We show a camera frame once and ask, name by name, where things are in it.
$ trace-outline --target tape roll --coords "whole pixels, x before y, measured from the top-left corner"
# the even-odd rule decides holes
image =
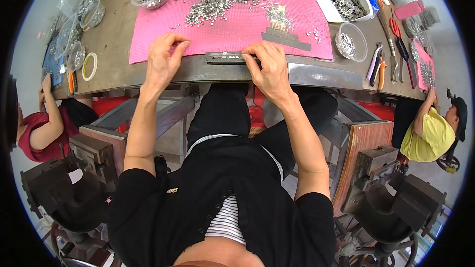
[[[93,57],[94,58],[94,68],[92,69],[92,73],[90,76],[86,76],[86,64],[87,64],[87,61],[89,60],[89,58]],[[97,55],[96,53],[89,53],[87,54],[86,56],[86,59],[84,59],[84,64],[83,64],[83,80],[85,81],[90,81],[92,80],[92,78],[94,77],[95,75],[95,71],[97,70]]]

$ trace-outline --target black cap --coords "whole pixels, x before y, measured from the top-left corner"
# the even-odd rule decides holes
[[[458,116],[458,127],[457,132],[455,133],[455,137],[460,141],[465,140],[465,128],[467,127],[467,104],[465,101],[460,97],[451,98],[450,101],[452,105],[457,108],[457,116]]]

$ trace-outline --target purple-handled pliers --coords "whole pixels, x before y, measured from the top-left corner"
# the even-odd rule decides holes
[[[370,81],[371,75],[373,74],[373,70],[374,70],[374,64],[376,63],[376,58],[377,58],[377,56],[378,56],[379,51],[383,48],[383,44],[382,44],[382,43],[376,43],[376,45],[377,45],[378,47],[377,47],[376,50],[374,51],[373,60],[371,61],[371,65],[370,65],[370,69],[368,70],[368,75],[367,75],[367,77],[366,77],[366,81]]]

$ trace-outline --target wooden table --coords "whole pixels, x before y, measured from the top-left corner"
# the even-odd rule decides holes
[[[129,50],[134,34],[137,7],[133,6],[130,0],[103,0],[102,2],[106,9],[103,21],[98,26],[84,32],[81,38],[82,44],[86,47],[86,53],[95,52],[97,54],[97,72],[94,78],[87,82],[82,79],[81,73],[77,72],[78,92],[75,95],[103,92],[112,89],[133,89],[138,88],[145,81],[147,63],[129,64]],[[391,14],[390,7],[387,6],[384,11],[389,19]],[[410,39],[404,32],[401,21],[397,21],[403,33],[402,39],[406,46],[409,47]],[[375,17],[373,20],[354,23],[361,29],[368,43],[368,56],[365,61],[355,62],[342,57],[335,48],[335,45],[333,45],[333,61],[290,55],[286,56],[287,61],[356,72],[361,74],[363,80],[362,88],[364,90],[376,90],[379,77],[376,78],[375,86],[371,87],[369,82],[366,81],[366,74],[376,49],[376,43],[382,42],[383,50],[385,51],[385,61],[388,63],[382,92],[396,96],[424,99],[425,94],[421,89],[412,89],[411,87],[406,62],[400,64],[400,66],[404,66],[404,83],[391,83],[390,50],[378,18]],[[337,23],[329,23],[333,44],[334,36],[338,32],[339,26],[340,24]],[[396,57],[399,62],[401,56],[397,49]],[[72,96],[68,91],[67,78],[63,80],[65,82],[54,87],[53,95],[57,100]],[[195,55],[183,57],[181,67],[172,80],[172,84],[249,82],[251,80],[251,75],[246,66],[208,65],[204,61],[204,55]],[[336,88],[345,89],[345,84],[342,83]]]

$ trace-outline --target blue mat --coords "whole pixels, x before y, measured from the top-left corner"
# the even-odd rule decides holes
[[[44,80],[46,74],[51,73],[52,80],[51,86],[56,86],[63,82],[63,75],[59,73],[59,68],[62,64],[66,65],[66,57],[60,57],[59,60],[56,62],[55,60],[55,49],[56,49],[56,41],[58,39],[59,34],[57,34],[53,40],[48,45],[48,49],[46,50],[45,58],[43,60],[43,76],[41,81]]]

